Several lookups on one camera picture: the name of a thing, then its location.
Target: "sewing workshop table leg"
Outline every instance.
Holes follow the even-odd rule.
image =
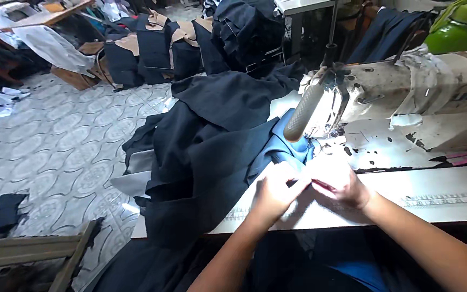
[[[303,13],[291,15],[291,60],[300,59]]]

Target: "gray fabric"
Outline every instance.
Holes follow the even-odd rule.
[[[149,170],[113,178],[110,182],[117,190],[126,195],[150,198],[145,194],[145,187],[150,180],[151,171]]]
[[[154,149],[133,153],[129,159],[129,167],[127,170],[132,174],[150,171],[154,159],[156,159]]]

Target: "person's left hand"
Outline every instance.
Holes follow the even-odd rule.
[[[286,183],[293,179],[298,180],[288,188]],[[298,172],[285,161],[272,166],[270,173],[262,181],[257,201],[250,211],[250,219],[256,220],[256,223],[261,224],[267,231],[309,183],[311,183],[310,178],[300,177]]]

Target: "person's right hand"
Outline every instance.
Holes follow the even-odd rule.
[[[356,209],[363,209],[373,194],[360,181],[343,154],[319,154],[302,169],[312,180],[313,188],[321,194]]]

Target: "white plastic bag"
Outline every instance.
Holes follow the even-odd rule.
[[[62,69],[95,77],[87,71],[93,68],[95,56],[84,56],[49,27],[34,25],[13,30],[30,49],[49,63]]]

